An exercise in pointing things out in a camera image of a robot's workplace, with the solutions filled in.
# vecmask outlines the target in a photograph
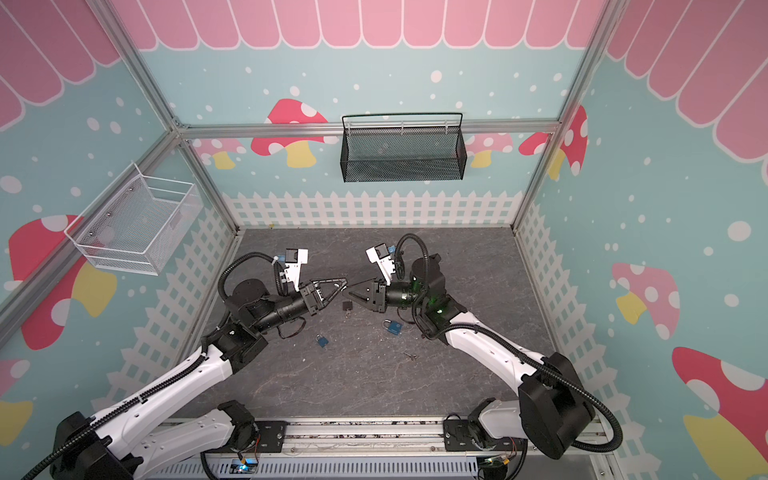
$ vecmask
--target white picket fence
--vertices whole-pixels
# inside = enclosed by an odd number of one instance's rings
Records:
[[[156,290],[157,306],[146,309],[147,325],[136,327],[136,344],[122,349],[125,364],[107,374],[109,393],[91,401],[94,410],[106,408],[144,388],[179,361],[179,348],[190,334],[205,292],[216,283],[216,265],[226,249],[230,232],[215,210],[204,210],[200,229],[192,232],[192,243],[184,244],[184,258],[176,257],[175,273],[166,273],[168,285]]]
[[[331,193],[314,197],[301,193],[282,197],[270,193],[266,198],[253,193],[251,198],[223,196],[241,226],[248,227],[397,227],[401,225],[431,225],[463,227],[503,227],[515,218],[523,193],[509,197],[502,192],[478,196],[475,192],[462,196],[460,192],[432,196],[429,192],[417,197],[413,192],[401,197],[397,192],[385,197],[363,193],[355,197],[350,192],[343,197]]]
[[[621,422],[624,444],[618,453],[622,472],[628,480],[648,477],[658,480],[656,472],[661,461],[643,448],[641,437],[645,427],[630,420],[627,412],[630,397],[620,393],[614,383],[617,371],[605,364],[606,347],[594,340],[595,324],[584,318],[587,305],[576,300],[578,287],[568,282],[570,270],[562,268],[563,256],[555,251],[557,242],[549,239],[549,229],[545,228],[545,217],[539,214],[539,205],[531,204],[518,234],[558,350],[573,362],[584,387],[601,399]]]

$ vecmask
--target yellow mushroom stem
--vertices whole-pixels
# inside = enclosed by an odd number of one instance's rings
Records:
[[[306,140],[295,141],[286,147],[288,166],[291,168],[307,168],[317,163],[310,151],[310,143]]]
[[[549,177],[554,181],[560,179],[560,167],[563,166],[563,160],[565,160],[565,152],[562,149],[558,149],[558,152],[554,155],[552,165],[550,165],[549,170],[547,170]]]
[[[472,168],[486,168],[491,164],[491,151],[483,150],[475,154],[475,158],[472,160]]]

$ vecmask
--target white dot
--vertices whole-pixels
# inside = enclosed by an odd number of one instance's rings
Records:
[[[67,324],[67,317],[69,317],[69,304],[72,299],[65,298],[59,300],[51,308],[51,320],[58,326],[65,326]]]
[[[18,181],[18,178],[6,175],[5,177],[0,177],[0,188],[10,194],[17,194],[22,191],[22,183]]]
[[[9,281],[3,283],[3,288],[6,289],[9,292],[12,292],[13,290],[16,289],[17,286],[19,286],[21,284],[22,284],[21,280],[9,280]]]
[[[761,376],[757,376],[754,373],[749,373],[740,369],[737,366],[733,366],[730,363],[720,362],[720,369],[723,370],[723,374],[730,380],[735,386],[742,390],[754,392],[763,388],[765,379]]]
[[[648,288],[645,289],[645,299],[653,303],[659,299],[659,293],[656,291],[655,288],[653,288],[652,286],[649,286]]]
[[[716,412],[720,411],[720,399],[714,389],[699,379],[689,380],[686,386]]]
[[[662,340],[669,340],[670,339],[670,330],[667,328],[666,325],[658,324],[656,325],[656,333],[659,334],[659,338]]]
[[[728,237],[734,242],[743,242],[752,234],[752,227],[747,222],[739,220],[728,227]]]
[[[732,293],[728,293],[725,296],[725,304],[728,306],[739,306],[739,297]]]

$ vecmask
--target metal base plate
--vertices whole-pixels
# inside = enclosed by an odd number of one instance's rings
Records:
[[[445,450],[447,452],[480,452],[478,446],[472,441],[469,435],[469,420],[450,419],[442,423],[443,437],[445,440]],[[496,445],[491,449],[494,452],[511,452],[514,449],[520,451],[522,448],[518,439],[499,439]]]

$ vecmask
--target gray floor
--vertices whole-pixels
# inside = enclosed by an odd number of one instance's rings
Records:
[[[302,267],[302,280],[345,276],[349,283],[357,283],[380,276],[365,250],[381,242],[394,244],[406,232],[417,233],[430,253],[440,253],[448,292],[483,323],[534,351],[552,353],[508,228],[247,230],[238,255],[307,248],[310,261]],[[418,252],[415,243],[406,243],[406,266]],[[230,276],[227,291],[251,277],[274,290],[267,262],[250,260]],[[270,332],[266,336],[270,344],[256,360],[174,416],[197,417],[231,399],[242,402],[256,417],[466,415],[485,398],[515,397],[467,354],[421,339],[416,326],[404,325],[399,336],[385,331],[382,321],[397,319],[396,310],[379,314],[356,305],[346,318],[341,300],[307,317],[304,331],[292,339],[281,340]],[[223,312],[218,303],[206,332]],[[317,335],[330,344],[320,348]],[[412,361],[403,352],[419,357]]]

